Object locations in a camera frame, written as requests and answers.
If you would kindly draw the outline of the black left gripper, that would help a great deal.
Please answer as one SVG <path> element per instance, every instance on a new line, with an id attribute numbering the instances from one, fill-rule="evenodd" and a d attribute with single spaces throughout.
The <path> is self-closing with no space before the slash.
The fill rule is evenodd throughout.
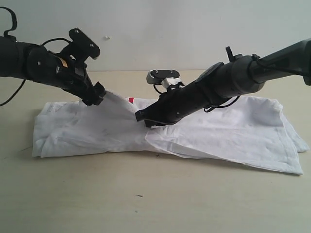
<path id="1" fill-rule="evenodd" d="M 46 63 L 46 85 L 79 97 L 87 106 L 98 106 L 102 102 L 106 89 L 100 82 L 93 86 L 85 63 L 79 63 L 73 55 L 53 52 L 47 52 Z"/>

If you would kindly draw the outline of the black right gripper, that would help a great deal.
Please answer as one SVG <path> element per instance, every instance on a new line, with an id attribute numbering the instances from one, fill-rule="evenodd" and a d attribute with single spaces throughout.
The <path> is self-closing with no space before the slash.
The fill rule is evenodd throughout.
<path id="1" fill-rule="evenodd" d="M 143 121 L 147 128 L 175 124 L 182 118 L 210 105 L 210 100 L 195 83 L 167 93 L 164 97 L 135 112 L 137 122 Z"/>

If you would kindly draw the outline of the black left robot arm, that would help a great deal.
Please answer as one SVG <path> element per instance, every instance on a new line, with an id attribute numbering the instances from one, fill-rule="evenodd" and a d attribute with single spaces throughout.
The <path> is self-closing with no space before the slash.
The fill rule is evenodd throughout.
<path id="1" fill-rule="evenodd" d="M 0 38 L 0 75 L 60 88 L 87 105 L 99 105 L 106 89 L 92 84 L 84 59 L 53 53 L 43 45 Z"/>

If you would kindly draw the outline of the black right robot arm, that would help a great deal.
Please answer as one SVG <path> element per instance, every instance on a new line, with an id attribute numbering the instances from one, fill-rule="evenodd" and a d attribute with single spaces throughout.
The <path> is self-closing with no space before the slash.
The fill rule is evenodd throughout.
<path id="1" fill-rule="evenodd" d="M 181 81 L 176 70 L 152 70 L 147 82 L 162 85 L 158 101 L 135 113 L 137 121 L 146 127 L 173 125 L 182 118 L 203 109 L 206 113 L 226 108 L 231 98 L 260 91 L 265 82 L 299 75 L 306 85 L 311 84 L 311 41 L 302 40 L 263 58 L 258 55 L 233 55 L 226 47 L 229 63 L 218 62 L 188 85 Z"/>

